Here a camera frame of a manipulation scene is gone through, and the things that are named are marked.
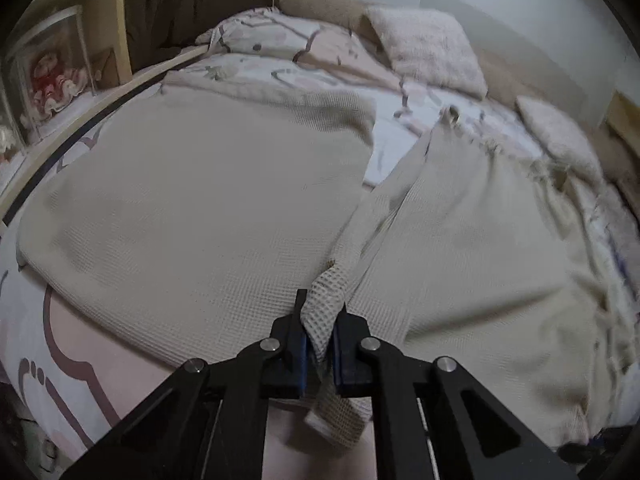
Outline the beige waffle pants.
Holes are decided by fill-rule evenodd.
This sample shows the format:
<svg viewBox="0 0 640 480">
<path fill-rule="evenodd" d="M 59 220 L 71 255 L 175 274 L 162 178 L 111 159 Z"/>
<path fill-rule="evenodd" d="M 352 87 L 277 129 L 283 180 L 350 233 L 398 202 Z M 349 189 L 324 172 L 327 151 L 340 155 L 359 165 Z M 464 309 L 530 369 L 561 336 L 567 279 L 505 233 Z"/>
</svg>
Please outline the beige waffle pants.
<svg viewBox="0 0 640 480">
<path fill-rule="evenodd" d="M 451 356 L 552 448 L 611 421 L 637 359 L 631 296 L 587 185 L 442 116 L 360 203 L 300 317 L 337 313 L 407 356 Z"/>
</svg>

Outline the folded beige waffle garment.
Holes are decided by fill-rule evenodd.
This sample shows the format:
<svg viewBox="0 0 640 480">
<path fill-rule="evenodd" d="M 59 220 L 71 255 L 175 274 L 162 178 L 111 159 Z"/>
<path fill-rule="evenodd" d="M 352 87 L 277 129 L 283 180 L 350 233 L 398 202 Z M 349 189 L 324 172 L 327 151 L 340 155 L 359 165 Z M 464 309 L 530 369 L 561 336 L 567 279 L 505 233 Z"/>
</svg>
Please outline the folded beige waffle garment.
<svg viewBox="0 0 640 480">
<path fill-rule="evenodd" d="M 357 207 L 374 103 L 166 75 L 30 199 L 21 258 L 170 365 L 227 359 L 291 310 Z"/>
</svg>

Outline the small white fluffy pillow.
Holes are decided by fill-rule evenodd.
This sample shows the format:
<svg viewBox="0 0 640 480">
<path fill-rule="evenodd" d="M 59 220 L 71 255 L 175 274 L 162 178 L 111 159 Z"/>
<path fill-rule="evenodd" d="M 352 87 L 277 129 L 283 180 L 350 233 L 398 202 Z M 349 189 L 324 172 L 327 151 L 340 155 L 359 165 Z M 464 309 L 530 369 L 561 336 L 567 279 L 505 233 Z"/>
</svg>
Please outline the small white fluffy pillow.
<svg viewBox="0 0 640 480">
<path fill-rule="evenodd" d="M 596 151 L 574 119 L 550 103 L 518 96 L 515 100 L 523 124 L 546 152 L 595 188 L 604 182 Z"/>
</svg>

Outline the white doll display case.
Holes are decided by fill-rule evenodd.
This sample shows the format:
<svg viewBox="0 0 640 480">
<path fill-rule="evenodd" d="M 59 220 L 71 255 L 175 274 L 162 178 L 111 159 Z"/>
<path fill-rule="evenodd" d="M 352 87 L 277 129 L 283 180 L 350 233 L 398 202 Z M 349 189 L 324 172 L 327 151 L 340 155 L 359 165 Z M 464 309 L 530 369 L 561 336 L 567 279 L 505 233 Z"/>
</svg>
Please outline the white doll display case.
<svg viewBox="0 0 640 480">
<path fill-rule="evenodd" d="M 20 129 L 14 120 L 6 88 L 0 84 L 0 153 L 2 162 L 10 162 L 17 154 L 23 154 L 25 145 Z"/>
</svg>

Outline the wooden side shelf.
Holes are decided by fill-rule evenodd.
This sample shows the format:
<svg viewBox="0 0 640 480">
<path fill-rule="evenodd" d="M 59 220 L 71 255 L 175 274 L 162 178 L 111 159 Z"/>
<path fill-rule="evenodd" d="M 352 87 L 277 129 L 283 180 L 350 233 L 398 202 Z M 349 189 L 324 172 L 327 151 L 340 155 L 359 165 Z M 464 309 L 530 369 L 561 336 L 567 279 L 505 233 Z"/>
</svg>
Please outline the wooden side shelf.
<svg viewBox="0 0 640 480">
<path fill-rule="evenodd" d="M 32 0 L 1 49 L 1 224 L 99 122 L 273 0 Z"/>
</svg>

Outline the wooden corner cabinet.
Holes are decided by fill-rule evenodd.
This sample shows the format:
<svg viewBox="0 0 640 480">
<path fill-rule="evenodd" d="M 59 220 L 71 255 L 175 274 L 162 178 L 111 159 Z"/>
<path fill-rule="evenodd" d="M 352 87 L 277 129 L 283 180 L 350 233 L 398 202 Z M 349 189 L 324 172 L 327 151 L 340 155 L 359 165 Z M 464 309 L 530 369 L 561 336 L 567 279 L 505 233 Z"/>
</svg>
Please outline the wooden corner cabinet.
<svg viewBox="0 0 640 480">
<path fill-rule="evenodd" d="M 616 91 L 605 121 L 608 126 L 628 145 L 628 148 L 640 157 L 640 110 L 638 105 Z"/>
</svg>

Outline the large white fluffy pillow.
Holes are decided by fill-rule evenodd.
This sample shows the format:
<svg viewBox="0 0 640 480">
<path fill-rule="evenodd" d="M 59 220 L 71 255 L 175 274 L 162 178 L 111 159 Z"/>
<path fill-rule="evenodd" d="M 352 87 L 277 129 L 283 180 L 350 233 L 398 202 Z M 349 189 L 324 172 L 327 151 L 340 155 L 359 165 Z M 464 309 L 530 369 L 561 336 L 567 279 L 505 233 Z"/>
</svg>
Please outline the large white fluffy pillow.
<svg viewBox="0 0 640 480">
<path fill-rule="evenodd" d="M 480 63 L 453 15 L 434 9 L 369 6 L 366 17 L 396 74 L 475 99 L 486 98 L 488 87 Z"/>
</svg>

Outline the red doll display case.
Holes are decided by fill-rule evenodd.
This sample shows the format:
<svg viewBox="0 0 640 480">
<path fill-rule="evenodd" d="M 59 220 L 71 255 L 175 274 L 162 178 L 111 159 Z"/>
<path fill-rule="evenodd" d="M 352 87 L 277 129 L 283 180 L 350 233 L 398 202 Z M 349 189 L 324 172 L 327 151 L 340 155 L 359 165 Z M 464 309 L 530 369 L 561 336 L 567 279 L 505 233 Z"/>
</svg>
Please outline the red doll display case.
<svg viewBox="0 0 640 480">
<path fill-rule="evenodd" d="M 37 133 L 85 92 L 96 91 L 82 27 L 82 7 L 69 6 L 32 26 L 8 52 L 9 81 L 20 101 L 18 121 Z"/>
</svg>

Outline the long beige bolster blanket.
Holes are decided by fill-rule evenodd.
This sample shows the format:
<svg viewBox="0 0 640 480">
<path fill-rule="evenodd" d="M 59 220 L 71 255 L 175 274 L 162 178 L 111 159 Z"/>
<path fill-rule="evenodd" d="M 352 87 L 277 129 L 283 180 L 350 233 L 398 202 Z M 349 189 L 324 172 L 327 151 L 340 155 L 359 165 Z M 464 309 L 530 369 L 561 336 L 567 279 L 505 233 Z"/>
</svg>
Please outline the long beige bolster blanket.
<svg viewBox="0 0 640 480">
<path fill-rule="evenodd" d="M 588 136 L 570 116 L 477 54 L 462 25 L 432 9 L 375 6 L 360 0 L 276 0 L 292 18 L 319 21 L 304 50 L 293 58 L 345 82 L 372 84 L 396 93 L 407 81 L 486 98 L 520 113 L 544 149 L 578 178 L 602 192 L 606 181 L 626 191 L 639 182 L 630 162 L 605 170 Z"/>
</svg>

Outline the dark brown shelf cushion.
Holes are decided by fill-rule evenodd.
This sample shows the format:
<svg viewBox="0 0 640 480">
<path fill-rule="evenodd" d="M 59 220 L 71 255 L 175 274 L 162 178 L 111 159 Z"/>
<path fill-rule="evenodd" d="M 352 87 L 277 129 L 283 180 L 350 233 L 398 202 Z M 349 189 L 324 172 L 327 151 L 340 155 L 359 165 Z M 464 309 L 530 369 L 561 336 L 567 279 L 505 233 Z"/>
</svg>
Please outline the dark brown shelf cushion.
<svg viewBox="0 0 640 480">
<path fill-rule="evenodd" d="M 131 70 L 174 58 L 197 36 L 240 12 L 273 0 L 124 0 Z"/>
</svg>

